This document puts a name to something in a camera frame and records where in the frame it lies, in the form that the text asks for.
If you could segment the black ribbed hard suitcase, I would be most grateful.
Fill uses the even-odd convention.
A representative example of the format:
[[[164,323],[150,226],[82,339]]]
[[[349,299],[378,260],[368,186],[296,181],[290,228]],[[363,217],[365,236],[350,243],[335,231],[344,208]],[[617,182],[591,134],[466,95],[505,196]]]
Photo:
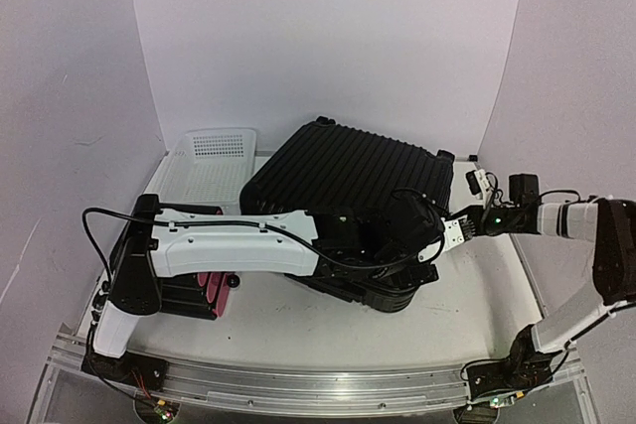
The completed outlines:
[[[447,210],[452,153],[436,153],[319,117],[301,126],[242,187],[244,215],[312,212],[321,208],[378,208],[392,191],[416,190]],[[376,311],[404,310],[422,285],[321,285],[312,274],[298,283]]]

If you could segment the white perforated plastic basket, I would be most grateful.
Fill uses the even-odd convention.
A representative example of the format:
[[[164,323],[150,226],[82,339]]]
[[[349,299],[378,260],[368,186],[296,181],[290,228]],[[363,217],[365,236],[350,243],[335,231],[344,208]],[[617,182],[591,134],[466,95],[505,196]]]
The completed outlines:
[[[145,192],[163,203],[217,206],[238,215],[241,189],[253,174],[255,148],[251,129],[187,132],[161,160]]]

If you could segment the black pink small suitcase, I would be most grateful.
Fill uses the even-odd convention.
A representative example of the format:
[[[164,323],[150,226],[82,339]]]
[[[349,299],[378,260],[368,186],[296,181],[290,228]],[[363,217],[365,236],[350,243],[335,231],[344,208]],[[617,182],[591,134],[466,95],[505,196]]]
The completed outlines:
[[[150,316],[158,312],[190,318],[215,320],[225,309],[230,289],[239,284],[231,272],[185,273],[160,278],[151,263],[159,241],[150,223],[159,212],[202,212],[221,215],[218,206],[162,204],[156,195],[140,196],[110,252],[113,281],[109,301],[131,315]]]

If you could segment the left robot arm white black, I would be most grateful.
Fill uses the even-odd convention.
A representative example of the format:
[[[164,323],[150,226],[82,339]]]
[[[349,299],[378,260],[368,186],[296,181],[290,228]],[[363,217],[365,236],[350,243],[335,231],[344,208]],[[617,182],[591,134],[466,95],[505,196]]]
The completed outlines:
[[[103,260],[109,289],[92,338],[93,361],[113,381],[133,372],[127,345],[139,320],[160,311],[162,279],[217,272],[383,279],[425,270],[448,241],[435,206],[418,196],[398,199],[388,213],[327,208],[223,215],[142,195],[132,215],[95,213],[125,222]]]

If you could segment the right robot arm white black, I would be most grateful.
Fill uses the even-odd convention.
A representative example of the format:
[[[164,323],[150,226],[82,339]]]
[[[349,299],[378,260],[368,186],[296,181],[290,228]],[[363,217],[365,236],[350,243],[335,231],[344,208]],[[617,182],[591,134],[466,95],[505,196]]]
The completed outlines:
[[[585,282],[559,308],[531,326],[533,349],[563,351],[591,327],[635,303],[635,203],[595,198],[565,203],[486,209],[469,206],[455,215],[470,238],[528,234],[581,241]]]

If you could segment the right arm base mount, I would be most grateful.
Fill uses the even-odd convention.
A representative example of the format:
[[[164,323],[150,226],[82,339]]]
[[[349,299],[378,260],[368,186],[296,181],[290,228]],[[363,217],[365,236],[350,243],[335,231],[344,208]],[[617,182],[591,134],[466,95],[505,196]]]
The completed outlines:
[[[559,369],[566,360],[568,350],[539,351],[533,342],[532,329],[533,325],[527,325],[517,333],[507,356],[476,359],[463,365],[460,377],[468,385],[471,403],[518,392],[527,393],[553,380],[556,373],[553,361],[562,355],[556,367]]]

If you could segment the aluminium front rail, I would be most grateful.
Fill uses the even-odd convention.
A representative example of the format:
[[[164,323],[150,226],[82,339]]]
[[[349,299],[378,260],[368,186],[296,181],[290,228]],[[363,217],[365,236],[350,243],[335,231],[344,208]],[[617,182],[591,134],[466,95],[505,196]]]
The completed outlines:
[[[494,391],[483,397],[480,380],[458,365],[369,370],[277,369],[195,361],[139,353],[147,390],[180,403],[230,411],[305,417],[410,415],[476,406],[508,407],[571,390],[592,421],[595,408],[576,351],[552,380],[534,391]]]

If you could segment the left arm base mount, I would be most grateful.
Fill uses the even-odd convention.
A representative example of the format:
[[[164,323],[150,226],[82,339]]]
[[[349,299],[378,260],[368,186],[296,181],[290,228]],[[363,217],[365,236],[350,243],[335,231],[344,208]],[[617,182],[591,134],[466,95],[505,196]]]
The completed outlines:
[[[130,386],[142,384],[148,391],[159,391],[167,375],[168,361],[130,352],[120,358],[113,358],[90,350],[84,354],[80,369],[115,383]]]

